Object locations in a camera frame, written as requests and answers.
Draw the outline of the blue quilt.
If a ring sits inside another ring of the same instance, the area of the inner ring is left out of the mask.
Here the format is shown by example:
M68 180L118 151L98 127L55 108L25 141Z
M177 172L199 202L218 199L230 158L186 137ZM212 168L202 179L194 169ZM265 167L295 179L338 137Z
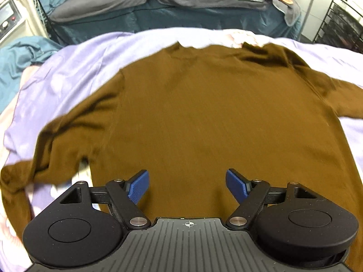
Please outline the blue quilt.
M37 13L46 27L48 38L22 37L1 47L1 109L4 110L20 90L22 72L44 63L64 46L71 45L55 31L50 14L67 0L34 0Z

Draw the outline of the brown knit sweater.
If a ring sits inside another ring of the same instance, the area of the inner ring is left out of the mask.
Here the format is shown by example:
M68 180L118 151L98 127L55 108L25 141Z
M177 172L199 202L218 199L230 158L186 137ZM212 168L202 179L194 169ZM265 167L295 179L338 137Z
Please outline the brown knit sweater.
M108 257L31 271L361 271L362 182L341 117L362 117L362 88L267 44L174 44L121 69L40 132L33 159L1 171L5 212L19 236L73 184L103 187L141 170L137 202L150 226ZM294 268L269 258L226 220L235 169L273 187L297 182L351 212L358 234L344 265Z

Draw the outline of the beige appliance with knobs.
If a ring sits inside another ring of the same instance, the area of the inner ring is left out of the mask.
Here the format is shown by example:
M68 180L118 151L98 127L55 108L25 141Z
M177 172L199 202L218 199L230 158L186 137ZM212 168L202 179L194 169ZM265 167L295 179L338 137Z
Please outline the beige appliance with knobs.
M34 0L1 0L1 47L30 36L48 38Z

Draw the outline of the dark teal bed skirt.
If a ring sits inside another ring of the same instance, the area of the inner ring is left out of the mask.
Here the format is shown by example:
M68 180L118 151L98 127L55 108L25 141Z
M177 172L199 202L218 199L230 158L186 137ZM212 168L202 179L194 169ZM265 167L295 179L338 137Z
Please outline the dark teal bed skirt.
M286 37L297 40L302 19L289 26L285 15L272 4L265 10L246 8L189 8L168 6L157 0L95 14L83 18L63 18L57 7L50 19L55 31L68 44L78 44L101 34L115 31L139 33L163 28L243 29L272 38Z

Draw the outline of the lavender floral bed sheet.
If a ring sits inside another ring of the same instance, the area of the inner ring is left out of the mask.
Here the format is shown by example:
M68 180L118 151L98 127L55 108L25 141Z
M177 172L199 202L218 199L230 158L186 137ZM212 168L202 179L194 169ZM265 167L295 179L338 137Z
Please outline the lavender floral bed sheet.
M274 39L240 29L168 28L103 34L63 48L38 69L24 69L20 91L1 115L1 164L30 159L46 124L68 113L119 69L176 42L195 48L274 43L295 52L316 71L362 85L362 55L323 44Z

